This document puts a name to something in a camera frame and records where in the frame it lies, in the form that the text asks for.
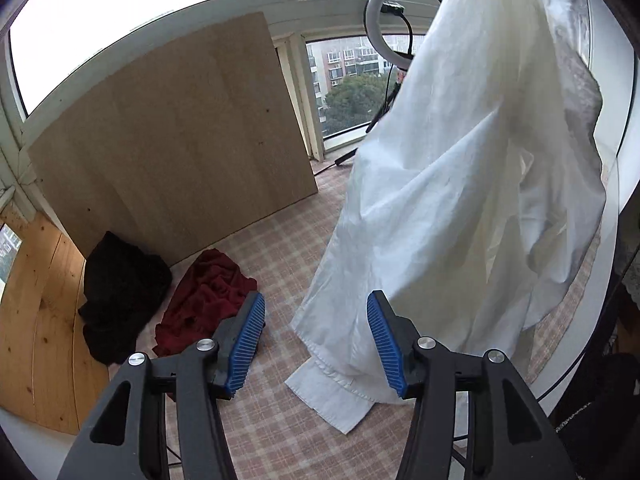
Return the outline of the white shirt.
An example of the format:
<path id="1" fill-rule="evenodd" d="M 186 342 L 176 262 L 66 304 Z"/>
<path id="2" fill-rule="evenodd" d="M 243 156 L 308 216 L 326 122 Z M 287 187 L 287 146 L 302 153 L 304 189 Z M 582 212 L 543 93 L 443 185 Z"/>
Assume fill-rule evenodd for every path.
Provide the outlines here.
<path id="1" fill-rule="evenodd" d="M 358 148 L 292 330 L 286 382 L 341 432 L 398 403 L 367 320 L 380 290 L 454 352 L 513 354 L 565 297 L 605 203 L 602 106 L 575 0 L 442 0 L 390 111 Z"/>

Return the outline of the dark red garment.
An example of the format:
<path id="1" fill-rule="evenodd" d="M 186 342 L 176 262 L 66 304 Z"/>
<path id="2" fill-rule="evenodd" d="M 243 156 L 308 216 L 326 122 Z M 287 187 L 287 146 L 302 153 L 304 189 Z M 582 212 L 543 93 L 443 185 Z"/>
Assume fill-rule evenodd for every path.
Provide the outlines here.
<path id="1" fill-rule="evenodd" d="M 246 296 L 257 289 L 257 281 L 245 276 L 226 254 L 204 250 L 186 270 L 155 327 L 153 352 L 159 358 L 173 356 L 210 338 L 223 320 L 239 313 Z"/>

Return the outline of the pink plaid table cloth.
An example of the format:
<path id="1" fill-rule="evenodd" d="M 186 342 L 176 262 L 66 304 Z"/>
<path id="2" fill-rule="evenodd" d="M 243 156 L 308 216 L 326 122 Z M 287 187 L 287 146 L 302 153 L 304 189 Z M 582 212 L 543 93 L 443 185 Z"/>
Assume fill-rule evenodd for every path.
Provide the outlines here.
<path id="1" fill-rule="evenodd" d="M 308 408 L 285 381 L 308 359 L 290 327 L 344 203 L 350 165 L 318 172 L 318 191 L 214 248 L 254 278 L 266 326 L 243 388 L 219 404 L 241 479 L 393 479 L 411 422 L 408 404 L 378 404 L 349 434 Z"/>

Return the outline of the black garment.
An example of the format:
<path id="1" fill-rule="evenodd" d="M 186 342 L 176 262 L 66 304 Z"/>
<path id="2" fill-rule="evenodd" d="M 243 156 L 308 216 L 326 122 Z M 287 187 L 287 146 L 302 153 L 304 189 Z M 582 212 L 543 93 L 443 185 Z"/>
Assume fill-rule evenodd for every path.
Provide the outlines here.
<path id="1" fill-rule="evenodd" d="M 165 300 L 171 281 L 169 266 L 160 256 L 106 232 L 86 260 L 86 301 L 78 309 L 90 356 L 106 366 L 125 362 Z"/>

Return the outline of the pine wood board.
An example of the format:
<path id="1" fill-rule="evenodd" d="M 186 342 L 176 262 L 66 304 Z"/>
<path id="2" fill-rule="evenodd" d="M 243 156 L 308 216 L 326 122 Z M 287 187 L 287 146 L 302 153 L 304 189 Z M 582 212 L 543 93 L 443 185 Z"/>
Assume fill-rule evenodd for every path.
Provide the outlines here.
<path id="1" fill-rule="evenodd" d="M 17 235 L 22 244 L 1 299 L 1 406 L 74 436 L 108 383 L 78 314 L 86 260 L 43 214 Z"/>

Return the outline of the light plywood board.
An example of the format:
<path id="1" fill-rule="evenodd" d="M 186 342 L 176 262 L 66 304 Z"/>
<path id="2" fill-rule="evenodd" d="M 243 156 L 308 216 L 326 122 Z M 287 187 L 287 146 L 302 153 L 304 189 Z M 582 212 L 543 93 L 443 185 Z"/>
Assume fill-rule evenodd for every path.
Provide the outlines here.
<path id="1" fill-rule="evenodd" d="M 142 55 L 28 154 L 81 252 L 111 232 L 170 264 L 317 189 L 260 13 Z"/>

